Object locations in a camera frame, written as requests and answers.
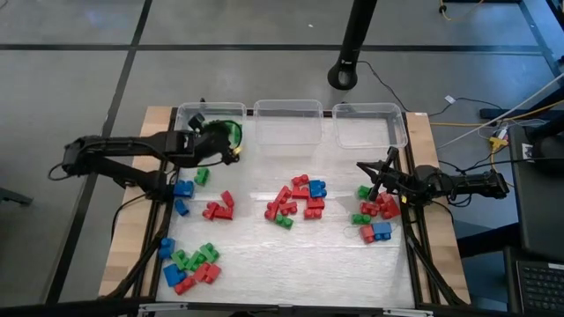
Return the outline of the black monitor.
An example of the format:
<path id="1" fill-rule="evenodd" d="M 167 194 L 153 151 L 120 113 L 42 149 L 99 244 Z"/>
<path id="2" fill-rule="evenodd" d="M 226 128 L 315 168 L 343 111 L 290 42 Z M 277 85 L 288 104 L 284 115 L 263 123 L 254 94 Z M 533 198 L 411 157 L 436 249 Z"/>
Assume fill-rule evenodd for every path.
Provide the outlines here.
<path id="1" fill-rule="evenodd" d="M 523 149 L 528 145 L 524 127 L 509 130 L 521 246 L 548 261 L 564 262 L 564 177 L 551 176 L 525 162 Z"/>

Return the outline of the dark metal beam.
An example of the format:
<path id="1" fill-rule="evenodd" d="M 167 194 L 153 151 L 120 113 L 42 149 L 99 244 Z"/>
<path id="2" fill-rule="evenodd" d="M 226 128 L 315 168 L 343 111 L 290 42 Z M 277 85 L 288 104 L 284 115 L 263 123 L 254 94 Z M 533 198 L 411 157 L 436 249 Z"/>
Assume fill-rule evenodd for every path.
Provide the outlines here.
<path id="1" fill-rule="evenodd" d="M 564 72 L 564 16 L 557 0 L 521 0 L 519 7 L 555 77 Z"/>

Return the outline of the large red building block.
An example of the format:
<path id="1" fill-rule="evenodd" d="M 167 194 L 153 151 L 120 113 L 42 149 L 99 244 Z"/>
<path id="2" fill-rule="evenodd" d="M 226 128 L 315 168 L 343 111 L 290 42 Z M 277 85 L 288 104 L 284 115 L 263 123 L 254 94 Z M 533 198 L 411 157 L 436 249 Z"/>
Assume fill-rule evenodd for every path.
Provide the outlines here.
<path id="1" fill-rule="evenodd" d="M 401 214 L 396 197 L 392 194 L 380 192 L 376 197 L 376 204 L 380 208 L 380 215 L 383 219 L 391 219 Z"/>

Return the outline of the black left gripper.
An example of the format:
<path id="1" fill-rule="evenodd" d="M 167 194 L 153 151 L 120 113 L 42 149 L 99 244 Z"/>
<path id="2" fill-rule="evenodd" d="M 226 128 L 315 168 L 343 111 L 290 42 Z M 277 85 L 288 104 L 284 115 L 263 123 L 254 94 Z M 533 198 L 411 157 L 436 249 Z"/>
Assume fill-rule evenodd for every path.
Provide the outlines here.
<path id="1" fill-rule="evenodd" d="M 200 167 L 200 163 L 217 154 L 220 161 L 215 165 L 229 166 L 240 160 L 241 147 L 233 147 L 229 140 L 229 131 L 242 132 L 240 123 L 233 120 L 213 120 L 196 133 L 180 131 L 179 148 L 174 152 L 174 164 L 179 167 Z"/>

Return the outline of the grey furniture foot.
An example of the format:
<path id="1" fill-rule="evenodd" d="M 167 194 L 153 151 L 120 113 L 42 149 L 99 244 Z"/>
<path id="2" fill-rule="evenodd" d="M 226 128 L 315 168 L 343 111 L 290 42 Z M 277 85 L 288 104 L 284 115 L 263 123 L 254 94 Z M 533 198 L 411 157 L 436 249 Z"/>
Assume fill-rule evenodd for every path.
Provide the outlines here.
<path id="1" fill-rule="evenodd" d="M 13 202 L 13 203 L 18 203 L 20 205 L 30 205 L 33 202 L 33 198 L 0 187 L 0 203 L 2 202 Z"/>

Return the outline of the white translucent table mat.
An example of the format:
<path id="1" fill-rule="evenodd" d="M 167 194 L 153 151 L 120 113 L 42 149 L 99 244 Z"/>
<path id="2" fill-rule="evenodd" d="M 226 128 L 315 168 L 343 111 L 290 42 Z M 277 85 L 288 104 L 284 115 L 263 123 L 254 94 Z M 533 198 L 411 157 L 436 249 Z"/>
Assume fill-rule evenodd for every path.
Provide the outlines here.
<path id="1" fill-rule="evenodd" d="M 211 242 L 219 251 L 221 273 L 213 284 L 200 284 L 187 300 L 267 303 L 272 300 L 375 304 L 388 297 L 390 282 L 409 274 L 404 266 L 404 235 L 399 219 L 391 222 L 391 239 L 365 244 L 351 223 L 360 207 L 356 196 L 369 178 L 357 166 L 384 159 L 384 149 L 344 149 L 336 141 L 333 121 L 323 119 L 323 139 L 308 157 L 263 155 L 256 143 L 255 120 L 243 124 L 240 162 L 214 166 L 208 183 L 187 201 L 189 214 L 174 214 L 169 236 L 187 253 Z M 266 205 L 293 177 L 307 174 L 326 183 L 321 219 L 293 215 L 290 230 L 264 217 Z M 220 194 L 234 199 L 232 220 L 202 216 L 208 202 L 227 207 Z"/>

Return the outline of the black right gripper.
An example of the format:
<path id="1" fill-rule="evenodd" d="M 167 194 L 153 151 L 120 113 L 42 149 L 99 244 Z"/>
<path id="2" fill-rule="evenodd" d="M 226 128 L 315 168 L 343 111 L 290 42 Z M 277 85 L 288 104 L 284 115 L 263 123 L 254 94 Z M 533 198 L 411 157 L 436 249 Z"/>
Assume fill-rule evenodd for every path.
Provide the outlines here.
<path id="1" fill-rule="evenodd" d="M 426 201 L 426 185 L 413 175 L 399 172 L 393 167 L 399 149 L 393 146 L 387 150 L 387 158 L 376 162 L 357 162 L 356 166 L 366 173 L 372 181 L 367 199 L 375 202 L 381 186 L 388 194 L 406 198 L 408 203 L 424 203 Z"/>

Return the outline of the clear plastic bin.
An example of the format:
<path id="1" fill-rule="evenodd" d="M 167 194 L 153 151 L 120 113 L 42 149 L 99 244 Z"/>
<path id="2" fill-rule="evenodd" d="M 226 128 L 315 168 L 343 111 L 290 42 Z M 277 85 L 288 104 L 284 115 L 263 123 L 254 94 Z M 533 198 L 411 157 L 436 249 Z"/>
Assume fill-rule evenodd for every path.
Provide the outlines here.
<path id="1" fill-rule="evenodd" d="M 258 100 L 253 113 L 263 155 L 308 157 L 322 142 L 323 105 L 318 100 Z"/>
<path id="2" fill-rule="evenodd" d="M 181 104 L 177 109 L 175 120 L 175 130 L 193 131 L 189 125 L 189 119 L 196 113 L 201 113 L 204 118 L 204 126 L 212 124 L 213 120 L 233 120 L 242 126 L 243 140 L 243 123 L 246 119 L 247 109 L 242 103 L 237 102 L 189 102 Z"/>
<path id="3" fill-rule="evenodd" d="M 408 143 L 403 112 L 395 103 L 340 103 L 331 116 L 344 149 L 404 148 Z"/>

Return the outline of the black laptop keyboard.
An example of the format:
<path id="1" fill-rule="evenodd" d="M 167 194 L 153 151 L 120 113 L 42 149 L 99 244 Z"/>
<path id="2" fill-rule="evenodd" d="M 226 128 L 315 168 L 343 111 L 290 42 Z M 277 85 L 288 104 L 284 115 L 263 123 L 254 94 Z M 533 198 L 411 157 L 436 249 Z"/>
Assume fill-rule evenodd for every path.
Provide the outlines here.
<path id="1" fill-rule="evenodd" d="M 508 310 L 526 317 L 564 317 L 564 263 L 505 247 Z"/>

